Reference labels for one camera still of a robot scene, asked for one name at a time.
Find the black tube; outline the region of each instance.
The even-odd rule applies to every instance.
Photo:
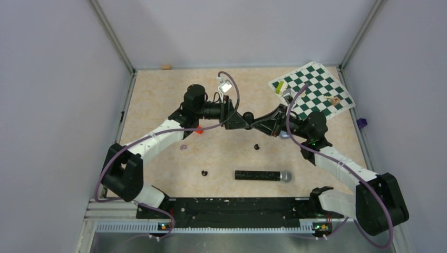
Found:
[[[264,181],[279,181],[281,180],[281,172],[279,171],[247,171],[236,170],[236,180],[264,180]]]
[[[200,118],[204,118],[206,120],[219,120],[220,119],[220,111],[221,104],[220,103],[211,103],[206,102],[203,106],[203,111],[200,115]]]

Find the metal cap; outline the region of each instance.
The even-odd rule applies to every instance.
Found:
[[[287,170],[281,171],[280,180],[285,183],[290,182],[292,180],[292,174]]]

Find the orange object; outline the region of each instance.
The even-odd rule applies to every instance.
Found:
[[[194,131],[194,132],[196,132],[196,133],[198,133],[198,134],[202,134],[203,133],[203,130],[196,130],[196,131]]]

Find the beige countertop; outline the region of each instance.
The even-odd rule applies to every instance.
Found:
[[[251,111],[257,118],[274,110],[280,100],[267,83],[297,68],[224,69],[240,89],[238,112]],[[338,77],[336,68],[328,69]],[[134,141],[161,125],[179,107],[191,84],[203,85],[212,100],[217,91],[218,71],[139,71],[121,144]],[[235,103],[234,89],[229,95]],[[207,127],[217,123],[217,120],[202,120],[200,125]],[[365,167],[350,113],[346,111],[330,119],[328,128],[328,141],[340,153]],[[180,150],[182,144],[188,148]],[[259,150],[254,149],[255,144],[260,146]],[[201,175],[202,170],[208,171],[206,177]],[[235,170],[289,170],[293,179],[289,183],[241,181],[234,179]],[[323,186],[349,192],[324,169],[304,160],[299,147],[290,139],[243,129],[216,128],[203,134],[193,133],[145,164],[144,179],[171,197],[304,197],[309,196],[313,188]]]

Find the black joint housing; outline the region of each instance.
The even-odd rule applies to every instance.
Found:
[[[203,111],[199,113],[198,116],[206,120],[219,120],[222,108],[223,104],[211,103],[208,101],[205,103],[205,105],[203,106]]]
[[[326,116],[322,112],[311,112],[304,120],[303,131],[307,138],[319,139],[327,132]]]
[[[307,140],[301,144],[315,151],[320,151],[322,148],[325,147],[332,147],[332,143],[328,142],[326,138]],[[315,153],[307,151],[305,149],[301,149],[301,154],[303,155],[304,159],[315,165]]]
[[[310,205],[310,209],[312,210],[313,213],[318,213],[318,214],[327,214],[328,212],[323,210],[323,208],[321,207],[321,203],[320,203],[320,199],[318,198],[321,193],[328,191],[328,190],[332,190],[334,189],[333,187],[330,186],[325,186],[322,188],[315,188],[312,190],[312,192],[310,193],[310,197],[309,197],[309,205]]]
[[[402,192],[396,178],[385,173],[368,182],[385,204],[390,213],[393,227],[409,219]],[[385,213],[372,193],[363,185],[357,185],[355,189],[356,217],[360,226],[371,236],[378,235],[388,230]]]
[[[118,143],[110,146],[103,169],[123,148]],[[126,202],[135,199],[143,188],[143,159],[139,154],[124,151],[113,161],[101,183]]]
[[[190,85],[183,96],[183,112],[195,116],[205,103],[205,88],[200,84]]]

